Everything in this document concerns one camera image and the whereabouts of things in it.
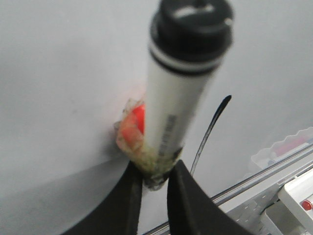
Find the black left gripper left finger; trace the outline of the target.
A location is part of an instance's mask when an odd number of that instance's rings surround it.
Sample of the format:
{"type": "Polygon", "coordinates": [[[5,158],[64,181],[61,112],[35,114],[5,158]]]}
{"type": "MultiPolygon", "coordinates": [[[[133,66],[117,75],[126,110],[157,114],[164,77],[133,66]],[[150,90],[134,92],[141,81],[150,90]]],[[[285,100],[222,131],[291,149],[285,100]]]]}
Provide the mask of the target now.
{"type": "Polygon", "coordinates": [[[142,175],[129,162],[107,197],[65,235],[135,235],[142,199],[142,175]]]}

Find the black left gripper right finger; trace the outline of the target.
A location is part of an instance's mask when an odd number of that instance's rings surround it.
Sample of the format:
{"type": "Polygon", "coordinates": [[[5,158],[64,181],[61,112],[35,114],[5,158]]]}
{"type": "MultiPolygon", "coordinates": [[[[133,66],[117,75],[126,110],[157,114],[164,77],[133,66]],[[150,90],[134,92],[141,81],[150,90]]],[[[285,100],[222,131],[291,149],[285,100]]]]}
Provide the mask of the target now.
{"type": "Polygon", "coordinates": [[[251,234],[205,194],[182,160],[169,175],[167,211],[172,235],[251,234]]]}

